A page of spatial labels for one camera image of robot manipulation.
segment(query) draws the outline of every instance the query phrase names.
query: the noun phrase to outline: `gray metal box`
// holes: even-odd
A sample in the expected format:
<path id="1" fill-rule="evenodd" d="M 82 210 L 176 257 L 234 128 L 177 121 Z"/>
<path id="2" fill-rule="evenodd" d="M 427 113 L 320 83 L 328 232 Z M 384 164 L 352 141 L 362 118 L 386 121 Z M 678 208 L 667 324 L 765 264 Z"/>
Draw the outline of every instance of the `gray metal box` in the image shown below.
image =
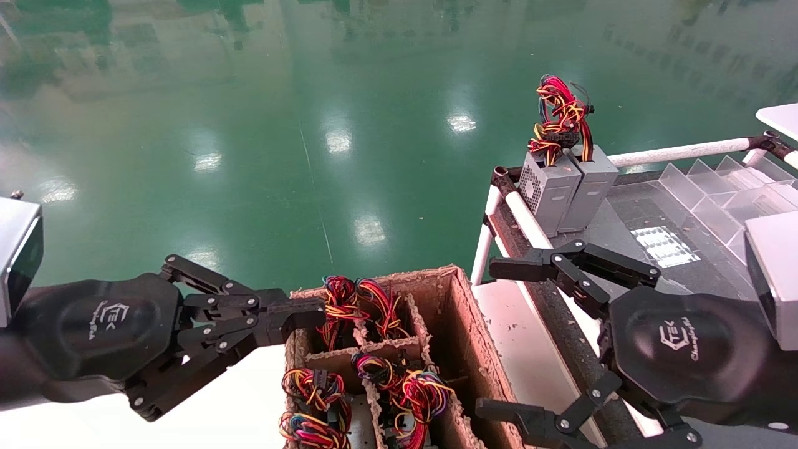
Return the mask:
<path id="1" fill-rule="evenodd" d="M 559 223 L 560 232 L 584 230 L 593 221 L 607 192 L 618 177 L 618 167 L 604 154 L 598 145 L 593 145 L 593 161 L 581 162 L 575 154 L 582 153 L 582 146 L 575 145 L 565 154 L 582 173 L 571 207 Z"/>
<path id="2" fill-rule="evenodd" d="M 745 263 L 779 346 L 798 351 L 798 211 L 745 221 Z"/>
<path id="3" fill-rule="evenodd" d="M 554 165 L 541 167 L 537 158 L 527 151 L 519 191 L 546 236 L 557 235 L 559 222 L 568 210 L 581 177 L 582 174 L 565 155 Z"/>

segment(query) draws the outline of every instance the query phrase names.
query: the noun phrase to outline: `white pipe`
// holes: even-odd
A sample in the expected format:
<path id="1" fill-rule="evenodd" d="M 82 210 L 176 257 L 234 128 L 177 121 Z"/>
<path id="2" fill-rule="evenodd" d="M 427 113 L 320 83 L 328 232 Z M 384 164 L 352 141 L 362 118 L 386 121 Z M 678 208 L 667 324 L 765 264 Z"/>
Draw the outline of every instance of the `white pipe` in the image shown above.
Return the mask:
<path id="1" fill-rule="evenodd" d="M 787 156 L 784 156 L 784 162 L 787 162 L 789 166 L 798 170 L 798 151 L 787 153 Z"/>
<path id="2" fill-rule="evenodd" d="M 521 198 L 518 192 L 513 191 L 508 193 L 507 196 L 504 197 L 504 200 L 507 202 L 507 205 L 510 206 L 512 215 L 516 219 L 516 223 L 518 223 L 521 232 L 523 232 L 523 236 L 529 240 L 529 244 L 531 244 L 533 248 L 553 248 L 548 237 L 546 237 L 546 233 L 540 228 L 538 221 L 535 220 L 532 213 L 529 212 L 527 203 L 523 202 L 523 198 Z"/>
<path id="3" fill-rule="evenodd" d="M 653 164 L 656 162 L 670 162 L 677 159 L 709 156 L 712 154 L 733 153 L 745 151 L 750 146 L 747 137 L 730 139 L 727 141 L 706 142 L 702 144 L 674 146 L 672 148 L 650 149 L 636 153 L 615 154 L 609 156 L 616 167 L 629 167 L 640 164 Z"/>
<path id="4" fill-rule="evenodd" d="M 755 148 L 745 154 L 743 157 L 743 165 L 756 164 L 762 157 L 765 157 L 767 150 Z"/>
<path id="5" fill-rule="evenodd" d="M 501 202 L 501 192 L 499 189 L 491 185 L 488 190 L 488 203 L 485 205 L 485 215 L 488 217 L 496 213 L 496 208 L 499 207 Z M 482 276 L 485 273 L 485 264 L 488 262 L 488 253 L 491 249 L 491 229 L 482 224 L 480 230 L 480 240 L 476 244 L 476 255 L 474 256 L 474 267 L 471 270 L 471 285 L 482 284 Z"/>

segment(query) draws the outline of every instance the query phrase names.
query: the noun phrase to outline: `black connector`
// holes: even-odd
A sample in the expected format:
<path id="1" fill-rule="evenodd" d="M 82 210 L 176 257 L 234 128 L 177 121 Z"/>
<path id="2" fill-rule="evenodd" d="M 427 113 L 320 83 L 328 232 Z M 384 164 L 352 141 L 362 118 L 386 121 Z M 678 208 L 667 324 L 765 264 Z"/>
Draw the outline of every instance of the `black connector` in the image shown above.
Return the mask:
<path id="1" fill-rule="evenodd" d="M 313 370 L 313 386 L 318 388 L 319 390 L 325 391 L 327 389 L 327 377 L 329 376 L 329 372 L 323 369 L 314 369 Z"/>
<path id="2" fill-rule="evenodd" d="M 388 449 L 399 449 L 399 442 L 397 441 L 397 437 L 395 435 L 391 435 L 385 439 L 385 445 Z"/>
<path id="3" fill-rule="evenodd" d="M 568 133 L 546 133 L 542 136 L 544 141 L 554 142 L 563 148 L 574 148 L 579 143 L 579 131 L 574 130 Z"/>

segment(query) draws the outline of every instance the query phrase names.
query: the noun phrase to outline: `box compartment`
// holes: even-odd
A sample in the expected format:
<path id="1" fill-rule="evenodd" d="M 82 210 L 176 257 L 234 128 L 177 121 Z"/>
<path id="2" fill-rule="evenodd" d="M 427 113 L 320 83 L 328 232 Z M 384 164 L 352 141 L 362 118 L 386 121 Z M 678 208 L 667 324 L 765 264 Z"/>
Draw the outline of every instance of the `box compartment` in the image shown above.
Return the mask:
<path id="1" fill-rule="evenodd" d="M 384 431 L 378 424 L 379 392 L 369 381 L 357 377 L 350 366 L 350 357 L 355 352 L 367 352 L 394 360 L 404 352 L 408 359 L 424 362 L 427 369 L 437 372 L 455 391 L 446 410 L 433 420 L 430 427 L 433 444 L 446 449 L 523 449 L 514 426 L 474 415 L 476 398 L 517 401 L 463 270 L 449 265 L 396 273 L 375 280 L 386 291 L 402 296 L 400 304 L 405 316 L 400 317 L 408 320 L 412 336 L 376 343 L 369 341 L 369 331 L 359 321 L 352 335 L 357 348 L 313 353 L 309 333 L 316 331 L 300 329 L 286 342 L 286 369 L 307 367 L 337 372 L 344 378 L 348 393 L 365 393 L 371 409 L 376 446 L 387 449 Z M 291 297 L 323 294 L 323 288 L 317 288 L 292 292 Z M 286 405 L 290 411 L 295 410 L 288 398 Z M 353 448 L 364 447 L 363 442 L 350 442 Z M 300 446 L 290 442 L 287 447 L 295 449 Z"/>

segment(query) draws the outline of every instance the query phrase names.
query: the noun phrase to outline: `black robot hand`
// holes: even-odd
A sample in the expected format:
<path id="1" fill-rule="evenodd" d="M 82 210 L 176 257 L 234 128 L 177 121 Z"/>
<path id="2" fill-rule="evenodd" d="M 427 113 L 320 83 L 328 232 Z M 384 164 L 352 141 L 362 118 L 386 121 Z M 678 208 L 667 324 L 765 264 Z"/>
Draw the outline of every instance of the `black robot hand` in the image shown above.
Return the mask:
<path id="1" fill-rule="evenodd" d="M 664 428 L 692 433 L 691 443 L 700 439 L 694 430 L 663 416 L 798 434 L 798 352 L 779 348 L 758 303 L 657 292 L 658 268 L 580 240 L 532 249 L 523 260 L 494 258 L 489 270 L 501 279 L 552 280 L 602 320 L 600 361 L 622 380 L 618 394 Z M 610 302 L 585 272 L 629 291 Z"/>
<path id="2" fill-rule="evenodd" d="M 184 297 L 175 282 L 202 294 Z M 0 411 L 119 392 L 154 421 L 256 348 L 325 318 L 322 300 L 251 290 L 179 256 L 160 274 L 35 288 L 0 330 Z"/>

